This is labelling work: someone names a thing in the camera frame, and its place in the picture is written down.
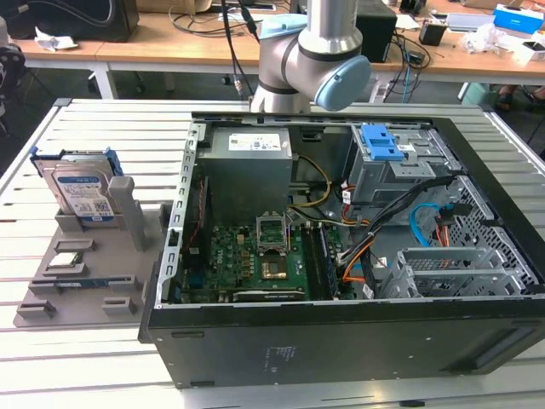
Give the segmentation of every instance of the green motherboard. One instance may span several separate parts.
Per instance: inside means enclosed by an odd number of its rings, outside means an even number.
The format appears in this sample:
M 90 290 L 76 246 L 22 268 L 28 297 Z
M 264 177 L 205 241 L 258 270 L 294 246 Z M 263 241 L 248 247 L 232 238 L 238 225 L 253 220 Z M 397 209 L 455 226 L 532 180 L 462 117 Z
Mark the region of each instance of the green motherboard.
M 308 227 L 288 228 L 287 251 L 259 252 L 255 225 L 243 227 L 215 226 L 212 232 L 210 263 L 204 276 L 190 280 L 184 291 L 188 302 L 231 302 L 232 294 L 240 291 L 298 291 L 304 300 L 311 299 L 307 274 L 309 249 L 303 234 Z M 342 250 L 335 227 L 324 229 L 327 257 Z M 264 227 L 261 242 L 276 243 L 284 238 L 281 228 Z

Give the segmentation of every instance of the hard drive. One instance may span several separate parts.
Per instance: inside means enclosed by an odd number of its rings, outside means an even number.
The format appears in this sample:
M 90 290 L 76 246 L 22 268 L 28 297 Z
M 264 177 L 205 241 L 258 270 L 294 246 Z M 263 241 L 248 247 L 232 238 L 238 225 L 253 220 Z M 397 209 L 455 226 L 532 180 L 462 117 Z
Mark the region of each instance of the hard drive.
M 107 222 L 118 213 L 108 194 L 114 176 L 123 172 L 115 151 L 61 151 L 55 154 L 32 152 L 31 161 L 47 182 L 64 215 L 82 222 Z

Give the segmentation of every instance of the blue hard drive label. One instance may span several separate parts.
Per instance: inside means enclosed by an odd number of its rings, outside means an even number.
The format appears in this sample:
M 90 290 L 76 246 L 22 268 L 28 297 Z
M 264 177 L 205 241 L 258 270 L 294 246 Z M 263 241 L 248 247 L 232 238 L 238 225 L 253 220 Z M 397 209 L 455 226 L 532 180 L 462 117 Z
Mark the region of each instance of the blue hard drive label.
M 87 221 L 103 222 L 113 217 L 112 206 L 96 176 L 60 176 L 60 190 L 76 216 Z

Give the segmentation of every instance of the cardboard box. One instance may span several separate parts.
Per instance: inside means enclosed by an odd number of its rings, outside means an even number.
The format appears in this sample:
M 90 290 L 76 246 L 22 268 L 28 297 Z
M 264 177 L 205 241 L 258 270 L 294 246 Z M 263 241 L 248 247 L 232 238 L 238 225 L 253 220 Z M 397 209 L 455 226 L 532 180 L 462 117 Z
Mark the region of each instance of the cardboard box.
M 494 24 L 518 32 L 533 34 L 543 25 L 543 13 L 498 4 L 494 10 Z

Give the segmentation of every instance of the blue cable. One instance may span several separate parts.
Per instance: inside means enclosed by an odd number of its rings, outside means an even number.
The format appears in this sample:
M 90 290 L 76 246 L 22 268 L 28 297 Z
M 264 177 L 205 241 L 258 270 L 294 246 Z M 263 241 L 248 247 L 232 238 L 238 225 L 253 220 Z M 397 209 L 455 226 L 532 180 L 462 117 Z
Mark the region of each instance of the blue cable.
M 424 238 L 424 235 L 416 225 L 416 211 L 420 209 L 421 207 L 431 207 L 437 211 L 441 208 L 437 203 L 420 203 L 417 207 L 415 207 L 409 215 L 409 225 L 412 230 L 412 233 L 415 234 L 416 239 L 420 242 L 421 245 L 424 247 L 429 247 L 429 243 Z
M 409 61 L 409 53 L 405 54 L 405 58 L 407 61 Z M 403 90 L 403 98 L 401 99 L 402 104 L 405 104 L 405 96 L 407 95 L 407 88 L 409 88 L 409 74 L 410 74 L 410 64 L 407 66 L 407 72 L 405 73 L 405 88 Z

